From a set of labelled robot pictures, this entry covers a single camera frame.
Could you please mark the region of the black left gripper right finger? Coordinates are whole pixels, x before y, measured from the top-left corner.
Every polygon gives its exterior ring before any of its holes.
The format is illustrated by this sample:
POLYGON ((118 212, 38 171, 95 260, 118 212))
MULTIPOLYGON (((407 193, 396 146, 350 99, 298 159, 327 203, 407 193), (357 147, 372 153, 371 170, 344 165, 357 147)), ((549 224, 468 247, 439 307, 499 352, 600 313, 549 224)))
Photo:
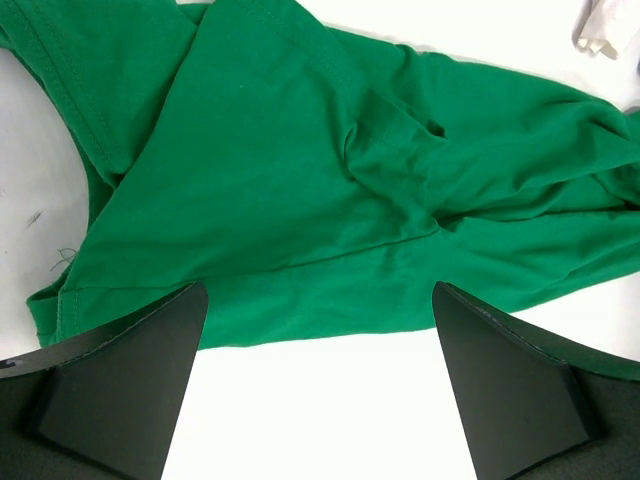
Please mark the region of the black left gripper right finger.
POLYGON ((449 283, 435 285, 432 306, 477 478, 638 478, 638 362, 449 283))

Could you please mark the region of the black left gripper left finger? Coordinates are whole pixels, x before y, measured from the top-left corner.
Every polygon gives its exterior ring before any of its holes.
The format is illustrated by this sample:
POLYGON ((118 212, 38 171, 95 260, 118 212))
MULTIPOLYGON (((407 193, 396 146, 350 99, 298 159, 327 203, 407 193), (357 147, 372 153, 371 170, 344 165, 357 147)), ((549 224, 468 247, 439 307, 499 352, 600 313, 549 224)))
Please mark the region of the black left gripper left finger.
POLYGON ((207 308, 195 283, 2 360, 2 478, 161 478, 207 308))

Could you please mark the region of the green t-shirt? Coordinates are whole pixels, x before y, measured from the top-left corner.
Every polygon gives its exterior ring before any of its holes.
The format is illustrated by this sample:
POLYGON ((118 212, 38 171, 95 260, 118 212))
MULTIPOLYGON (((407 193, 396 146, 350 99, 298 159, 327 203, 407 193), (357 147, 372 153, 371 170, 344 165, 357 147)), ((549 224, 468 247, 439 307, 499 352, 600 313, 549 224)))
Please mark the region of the green t-shirt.
POLYGON ((86 236, 42 346, 194 282, 202 348, 431 328, 639 269, 639 117, 321 24, 294 1, 5 1, 1 45, 79 151, 86 236))

